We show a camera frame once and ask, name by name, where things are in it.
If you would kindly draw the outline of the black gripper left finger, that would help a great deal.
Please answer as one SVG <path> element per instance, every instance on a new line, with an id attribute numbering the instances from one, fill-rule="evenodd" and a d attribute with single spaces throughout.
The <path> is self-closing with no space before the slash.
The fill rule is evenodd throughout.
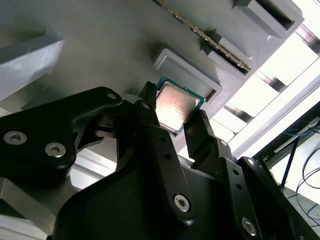
<path id="1" fill-rule="evenodd" d="M 101 210 L 112 198 L 143 190 L 151 203 L 181 222 L 193 209 L 181 211 L 175 196 L 192 195 L 170 134 L 160 127 L 155 105 L 123 100 L 107 87 L 96 87 L 0 119 L 0 174 L 39 187 L 63 183 L 77 154 L 104 138 L 118 141 L 123 166 L 110 176 L 72 196 L 69 211 Z"/>

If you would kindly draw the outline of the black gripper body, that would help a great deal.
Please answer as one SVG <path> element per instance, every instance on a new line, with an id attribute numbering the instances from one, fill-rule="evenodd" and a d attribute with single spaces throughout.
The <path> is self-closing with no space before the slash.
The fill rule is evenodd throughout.
<path id="1" fill-rule="evenodd" d="M 177 159 L 133 162 L 71 197 L 54 240 L 239 240 L 210 175 Z"/>

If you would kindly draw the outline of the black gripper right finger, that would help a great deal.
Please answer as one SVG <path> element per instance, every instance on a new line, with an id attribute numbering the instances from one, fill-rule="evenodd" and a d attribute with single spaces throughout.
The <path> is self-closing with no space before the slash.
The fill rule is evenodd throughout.
<path id="1" fill-rule="evenodd" d="M 312 240 L 314 231 L 286 199 L 270 174 L 250 157 L 235 160 L 229 145 L 215 136 L 204 110 L 183 124 L 191 168 L 212 176 L 225 200 L 223 215 L 239 240 Z"/>

